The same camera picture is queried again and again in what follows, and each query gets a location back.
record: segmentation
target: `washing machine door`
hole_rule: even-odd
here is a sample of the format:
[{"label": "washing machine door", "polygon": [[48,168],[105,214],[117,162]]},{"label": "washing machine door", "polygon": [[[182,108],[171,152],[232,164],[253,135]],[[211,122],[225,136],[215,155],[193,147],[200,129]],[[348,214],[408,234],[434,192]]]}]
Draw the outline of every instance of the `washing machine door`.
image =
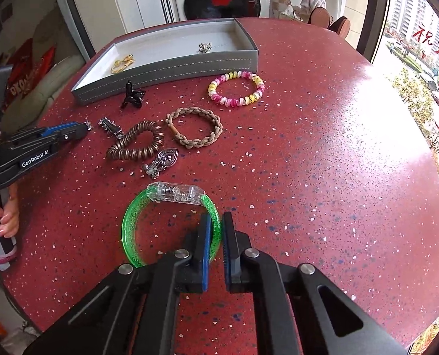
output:
[{"label": "washing machine door", "polygon": [[259,17],[260,0],[185,0],[187,20]]}]

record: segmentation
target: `hand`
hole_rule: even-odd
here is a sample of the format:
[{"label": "hand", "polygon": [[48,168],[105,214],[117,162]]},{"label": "hand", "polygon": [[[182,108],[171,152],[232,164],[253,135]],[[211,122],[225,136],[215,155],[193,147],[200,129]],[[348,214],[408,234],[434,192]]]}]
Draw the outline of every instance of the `hand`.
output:
[{"label": "hand", "polygon": [[11,238],[19,230],[19,200],[17,199],[17,184],[9,186],[9,200],[4,209],[0,208],[0,236]]}]

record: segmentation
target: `light-up bracelet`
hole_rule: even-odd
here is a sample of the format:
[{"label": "light-up bracelet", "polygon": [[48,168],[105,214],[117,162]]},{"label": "light-up bracelet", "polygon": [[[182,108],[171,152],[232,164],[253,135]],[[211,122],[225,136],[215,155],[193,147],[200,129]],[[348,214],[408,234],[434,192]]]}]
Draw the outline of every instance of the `light-up bracelet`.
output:
[{"label": "light-up bracelet", "polygon": [[[232,80],[233,78],[248,78],[253,82],[255,82],[257,86],[257,90],[253,94],[250,94],[249,96],[240,97],[238,99],[229,99],[227,97],[221,96],[216,92],[216,88],[218,87],[218,85],[220,85],[221,83],[227,80]],[[213,100],[217,104],[223,104],[226,107],[229,106],[242,107],[243,105],[249,105],[251,103],[255,103],[262,97],[264,91],[265,91],[265,84],[263,80],[255,73],[244,72],[244,71],[229,72],[224,75],[221,75],[216,79],[214,79],[212,82],[210,82],[208,87],[208,95],[209,97],[211,97],[211,100]]]},{"label": "light-up bracelet", "polygon": [[122,245],[131,264],[138,268],[146,265],[140,258],[136,245],[136,224],[142,210],[152,201],[172,201],[176,203],[195,204],[205,207],[211,216],[213,233],[209,250],[211,262],[221,244],[221,223],[219,214],[205,191],[196,185],[175,184],[166,182],[151,183],[132,200],[122,220]]}]

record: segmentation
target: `red speckled table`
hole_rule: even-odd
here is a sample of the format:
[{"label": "red speckled table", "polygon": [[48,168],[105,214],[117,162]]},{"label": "red speckled table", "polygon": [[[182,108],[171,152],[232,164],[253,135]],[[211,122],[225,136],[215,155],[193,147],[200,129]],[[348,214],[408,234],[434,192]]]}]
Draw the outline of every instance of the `red speckled table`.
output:
[{"label": "red speckled table", "polygon": [[[42,125],[108,116],[127,131],[178,107],[213,110],[224,132],[209,147],[186,150],[165,131],[166,147],[180,154],[159,180],[200,186],[220,213],[233,212],[254,246],[283,263],[314,263],[409,343],[439,315],[439,178],[422,135],[390,84],[335,33],[271,19],[241,23],[260,50],[267,90],[258,103],[218,106],[206,94],[211,78],[199,78],[148,87],[140,110],[121,112],[121,96],[79,107],[70,88],[86,66]],[[218,91],[239,97],[248,83]],[[196,116],[176,124],[190,138],[210,131]],[[20,257],[2,276],[42,330],[126,261],[120,223],[151,180],[140,163],[105,160],[112,142],[96,127],[20,184]],[[199,209],[149,207],[137,241],[154,262],[181,247]],[[206,294],[182,295],[175,353],[256,353],[252,297],[226,292],[222,255],[209,281]]]}]

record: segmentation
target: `pink and yellow beaded bracelet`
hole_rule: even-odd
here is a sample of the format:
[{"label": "pink and yellow beaded bracelet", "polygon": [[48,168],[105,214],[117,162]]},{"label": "pink and yellow beaded bracelet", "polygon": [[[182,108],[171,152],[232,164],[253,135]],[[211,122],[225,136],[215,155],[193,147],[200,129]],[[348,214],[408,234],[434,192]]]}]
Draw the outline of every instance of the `pink and yellow beaded bracelet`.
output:
[{"label": "pink and yellow beaded bracelet", "polygon": [[[227,97],[223,97],[216,92],[216,88],[219,84],[227,80],[232,80],[233,78],[248,78],[255,82],[257,90],[253,94],[246,97],[240,97],[239,99],[228,99]],[[252,72],[239,71],[229,72],[214,79],[209,84],[208,95],[217,104],[224,104],[226,107],[242,107],[243,105],[249,105],[258,101],[264,94],[264,91],[265,84],[258,75]]]}]

